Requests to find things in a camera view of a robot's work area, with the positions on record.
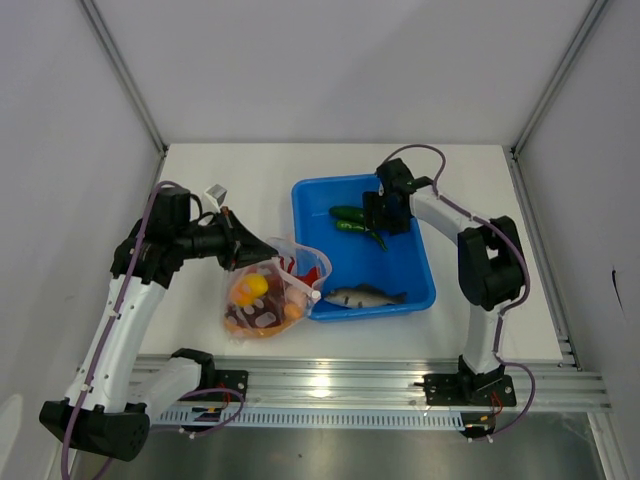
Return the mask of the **red lobster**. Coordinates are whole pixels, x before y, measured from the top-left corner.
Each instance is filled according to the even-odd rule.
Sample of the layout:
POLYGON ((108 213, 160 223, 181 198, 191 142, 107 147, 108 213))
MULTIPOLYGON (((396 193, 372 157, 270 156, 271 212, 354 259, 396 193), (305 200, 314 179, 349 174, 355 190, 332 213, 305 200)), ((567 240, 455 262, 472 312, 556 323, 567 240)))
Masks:
POLYGON ((280 294, 287 300, 286 291, 290 288, 304 292, 307 295, 307 306, 303 318, 311 312, 313 306, 321 298, 318 282, 323 278, 322 268, 313 266, 301 274, 298 269, 298 263, 294 258, 280 256, 233 272, 228 281, 226 305, 229 301, 228 295, 232 285, 244 275, 250 273, 258 273, 266 278, 269 290, 265 295, 280 294))

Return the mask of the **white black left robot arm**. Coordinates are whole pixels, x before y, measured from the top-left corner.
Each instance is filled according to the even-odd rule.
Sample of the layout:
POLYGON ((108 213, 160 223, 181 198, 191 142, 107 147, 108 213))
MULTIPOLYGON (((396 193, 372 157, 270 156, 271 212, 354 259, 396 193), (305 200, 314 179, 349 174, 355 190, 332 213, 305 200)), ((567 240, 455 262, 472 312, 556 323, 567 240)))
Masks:
POLYGON ((220 386, 212 355, 188 348, 135 391, 130 377, 150 320, 173 276, 192 259, 214 257, 233 272, 274 258, 276 250, 247 230, 228 208, 191 215, 192 193, 157 184, 144 213, 114 252, 105 309, 84 362, 63 399, 43 404, 40 423, 72 449, 131 461, 153 421, 175 402, 242 393, 220 386))

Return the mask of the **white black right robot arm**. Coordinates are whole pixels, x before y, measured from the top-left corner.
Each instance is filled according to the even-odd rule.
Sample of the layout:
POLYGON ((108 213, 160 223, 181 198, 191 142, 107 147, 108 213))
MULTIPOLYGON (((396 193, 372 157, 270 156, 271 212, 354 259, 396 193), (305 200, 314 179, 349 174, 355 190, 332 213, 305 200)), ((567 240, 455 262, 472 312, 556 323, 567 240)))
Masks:
POLYGON ((447 198, 428 177, 414 177, 395 158, 377 169, 376 192, 363 194, 368 227, 391 235, 409 230, 416 218, 434 227, 457 248, 457 278, 470 303, 467 340, 456 375, 458 395, 479 403, 504 378, 499 358, 506 313, 522 304, 530 276, 515 222, 508 216, 486 220, 447 198))

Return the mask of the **raw steak slice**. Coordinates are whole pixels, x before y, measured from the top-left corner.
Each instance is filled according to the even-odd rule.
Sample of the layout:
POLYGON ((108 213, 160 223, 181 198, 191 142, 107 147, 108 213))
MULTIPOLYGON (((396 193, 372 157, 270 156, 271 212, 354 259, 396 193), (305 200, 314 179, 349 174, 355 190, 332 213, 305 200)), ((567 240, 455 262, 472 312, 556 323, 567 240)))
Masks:
POLYGON ((239 339, 279 335, 303 318, 305 310, 280 294, 252 298, 234 294, 227 302, 223 326, 239 339))

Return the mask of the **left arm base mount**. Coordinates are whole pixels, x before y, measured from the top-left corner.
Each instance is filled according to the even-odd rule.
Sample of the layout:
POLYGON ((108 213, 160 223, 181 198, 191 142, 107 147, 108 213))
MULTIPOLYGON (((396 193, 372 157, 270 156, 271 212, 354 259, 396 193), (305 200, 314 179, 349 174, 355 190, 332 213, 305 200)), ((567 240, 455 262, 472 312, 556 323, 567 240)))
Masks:
POLYGON ((249 372, 239 369, 218 369, 205 373, 199 385, 180 400, 187 402, 240 403, 246 397, 249 372))

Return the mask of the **clear pink-dotted zip bag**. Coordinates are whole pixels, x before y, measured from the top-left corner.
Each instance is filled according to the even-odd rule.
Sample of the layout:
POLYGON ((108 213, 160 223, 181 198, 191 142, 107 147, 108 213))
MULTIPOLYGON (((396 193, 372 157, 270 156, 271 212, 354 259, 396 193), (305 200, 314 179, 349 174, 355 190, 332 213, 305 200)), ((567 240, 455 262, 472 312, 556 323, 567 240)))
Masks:
POLYGON ((223 326, 235 339, 273 337, 309 317, 332 273, 329 258, 315 248, 278 237, 267 244, 275 257, 227 275, 223 326))

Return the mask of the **beige egg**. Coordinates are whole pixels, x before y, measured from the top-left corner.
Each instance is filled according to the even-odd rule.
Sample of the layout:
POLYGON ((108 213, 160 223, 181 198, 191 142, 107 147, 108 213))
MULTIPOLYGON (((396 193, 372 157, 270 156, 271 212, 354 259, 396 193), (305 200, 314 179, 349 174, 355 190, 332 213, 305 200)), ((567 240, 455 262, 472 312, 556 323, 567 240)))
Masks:
POLYGON ((307 306, 307 295, 295 288, 286 291, 287 301, 297 305, 301 310, 305 310, 307 306))

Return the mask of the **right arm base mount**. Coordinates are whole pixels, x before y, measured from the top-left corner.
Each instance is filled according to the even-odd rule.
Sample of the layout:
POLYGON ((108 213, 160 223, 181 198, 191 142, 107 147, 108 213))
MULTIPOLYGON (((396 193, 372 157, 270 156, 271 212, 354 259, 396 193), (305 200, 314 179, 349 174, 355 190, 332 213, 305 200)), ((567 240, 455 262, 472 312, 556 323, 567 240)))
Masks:
POLYGON ((414 386, 423 390, 430 406, 490 407, 495 399, 499 400, 498 406, 517 404, 512 378, 501 371, 426 374, 414 386))

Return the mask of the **green chili pepper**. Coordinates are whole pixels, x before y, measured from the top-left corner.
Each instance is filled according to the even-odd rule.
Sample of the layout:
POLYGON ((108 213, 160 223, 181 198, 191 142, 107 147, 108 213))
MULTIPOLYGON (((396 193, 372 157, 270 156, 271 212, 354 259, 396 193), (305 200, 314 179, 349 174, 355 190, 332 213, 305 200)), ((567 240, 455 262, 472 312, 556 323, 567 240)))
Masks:
POLYGON ((386 243, 384 242, 382 237, 377 232, 371 229, 368 229, 366 226, 362 224, 350 222, 347 220, 337 220, 334 223, 334 225, 338 231, 367 235, 373 240, 375 240, 377 244, 382 248, 383 251, 388 250, 386 243))

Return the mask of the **yellow mango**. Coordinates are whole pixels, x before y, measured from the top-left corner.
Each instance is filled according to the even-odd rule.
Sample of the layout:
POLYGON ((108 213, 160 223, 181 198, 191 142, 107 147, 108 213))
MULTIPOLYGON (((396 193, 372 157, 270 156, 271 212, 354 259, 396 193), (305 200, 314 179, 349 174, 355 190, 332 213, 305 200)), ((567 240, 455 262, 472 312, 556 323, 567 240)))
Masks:
POLYGON ((258 273, 244 275, 236 281, 229 292, 229 301, 238 307, 246 307, 261 299, 269 290, 266 278, 258 273))

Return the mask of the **green cucumber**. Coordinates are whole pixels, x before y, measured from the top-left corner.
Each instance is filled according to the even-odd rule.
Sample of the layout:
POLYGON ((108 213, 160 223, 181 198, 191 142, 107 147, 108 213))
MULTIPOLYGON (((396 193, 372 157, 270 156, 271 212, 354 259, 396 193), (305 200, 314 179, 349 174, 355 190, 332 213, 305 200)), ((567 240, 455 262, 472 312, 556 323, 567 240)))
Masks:
POLYGON ((364 210, 353 206, 333 206, 329 209, 329 214, 338 219, 359 224, 365 223, 364 210))

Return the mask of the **grey fish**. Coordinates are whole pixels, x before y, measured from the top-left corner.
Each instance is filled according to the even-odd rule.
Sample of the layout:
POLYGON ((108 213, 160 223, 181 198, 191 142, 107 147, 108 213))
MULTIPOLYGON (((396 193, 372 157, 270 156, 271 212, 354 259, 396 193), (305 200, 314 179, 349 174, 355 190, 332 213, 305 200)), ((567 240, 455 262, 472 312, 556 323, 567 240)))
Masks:
POLYGON ((368 284, 335 288, 323 296, 327 303, 348 309, 402 305, 406 298, 406 292, 389 294, 368 284))

